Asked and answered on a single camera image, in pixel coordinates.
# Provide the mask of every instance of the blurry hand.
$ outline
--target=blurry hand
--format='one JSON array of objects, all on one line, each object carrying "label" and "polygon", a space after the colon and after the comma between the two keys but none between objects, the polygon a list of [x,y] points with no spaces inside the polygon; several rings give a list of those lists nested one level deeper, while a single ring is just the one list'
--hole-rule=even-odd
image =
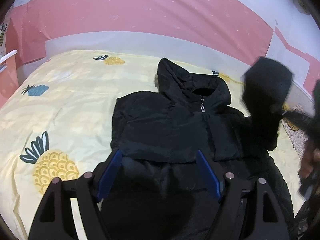
[{"label": "blurry hand", "polygon": [[320,163],[320,150],[316,149],[312,140],[307,140],[305,143],[305,150],[301,160],[301,168],[298,172],[300,178],[307,178],[313,171],[315,163]]}]

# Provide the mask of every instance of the black fabric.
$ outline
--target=black fabric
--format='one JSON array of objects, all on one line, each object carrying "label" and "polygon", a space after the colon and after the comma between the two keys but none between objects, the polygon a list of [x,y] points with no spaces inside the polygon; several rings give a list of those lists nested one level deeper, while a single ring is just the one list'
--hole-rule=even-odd
[{"label": "black fabric", "polygon": [[[277,130],[266,136],[266,127],[230,107],[230,92],[219,77],[189,73],[166,58],[157,74],[159,93],[132,93],[119,98],[114,109],[111,147],[125,157],[112,197],[101,210],[111,236],[204,239],[218,204],[208,196],[195,164],[198,149],[240,178],[264,177],[290,228],[291,196],[265,149],[275,144]],[[174,221],[172,227],[166,220]]]},{"label": "black fabric", "polygon": [[269,151],[276,148],[282,106],[292,76],[280,62],[265,57],[260,57],[244,74],[243,101],[251,114],[252,129],[260,144]]}]

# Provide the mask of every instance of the screw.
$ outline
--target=screw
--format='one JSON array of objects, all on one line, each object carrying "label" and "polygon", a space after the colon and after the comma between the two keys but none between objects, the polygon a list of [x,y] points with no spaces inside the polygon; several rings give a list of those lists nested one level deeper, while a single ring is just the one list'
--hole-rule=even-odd
[{"label": "screw", "polygon": [[265,180],[265,178],[259,178],[259,179],[258,179],[258,182],[263,185],[263,184],[265,184],[267,181]]},{"label": "screw", "polygon": [[87,171],[85,174],[83,174],[83,176],[86,178],[86,179],[89,179],[92,177],[92,172],[91,171]]},{"label": "screw", "polygon": [[227,172],[227,173],[226,173],[226,177],[227,177],[228,179],[233,179],[233,178],[235,177],[235,175],[234,175],[232,172]]},{"label": "screw", "polygon": [[59,181],[60,181],[60,178],[55,177],[55,178],[52,179],[51,182],[52,182],[53,184],[57,184]]}]

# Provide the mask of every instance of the blue pineapple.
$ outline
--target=blue pineapple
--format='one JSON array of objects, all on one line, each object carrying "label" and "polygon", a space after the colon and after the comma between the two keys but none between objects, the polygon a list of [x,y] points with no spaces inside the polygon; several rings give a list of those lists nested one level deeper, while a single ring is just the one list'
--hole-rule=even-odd
[{"label": "blue pineapple", "polygon": [[29,86],[27,88],[23,88],[22,95],[28,92],[28,96],[35,96],[38,97],[42,95],[44,92],[46,92],[49,89],[46,85],[39,85],[39,86]]}]

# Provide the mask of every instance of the pineapple leaves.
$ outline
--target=pineapple leaves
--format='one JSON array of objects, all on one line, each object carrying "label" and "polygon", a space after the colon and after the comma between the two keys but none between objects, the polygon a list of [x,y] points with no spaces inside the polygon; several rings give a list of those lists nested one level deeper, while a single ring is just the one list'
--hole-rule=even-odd
[{"label": "pineapple leaves", "polygon": [[36,137],[36,141],[31,142],[31,149],[25,148],[26,155],[20,155],[20,159],[25,163],[35,164],[38,158],[45,152],[49,150],[49,137],[48,132],[45,131],[41,138]]},{"label": "pineapple leaves", "polygon": [[105,60],[107,57],[109,57],[109,56],[108,55],[104,55],[104,56],[94,57],[93,59],[95,59],[95,60]]},{"label": "pineapple leaves", "polygon": [[35,86],[27,86],[27,88],[23,88],[23,92],[22,92],[22,95],[24,95],[25,93],[27,93],[30,89],[34,88]]}]

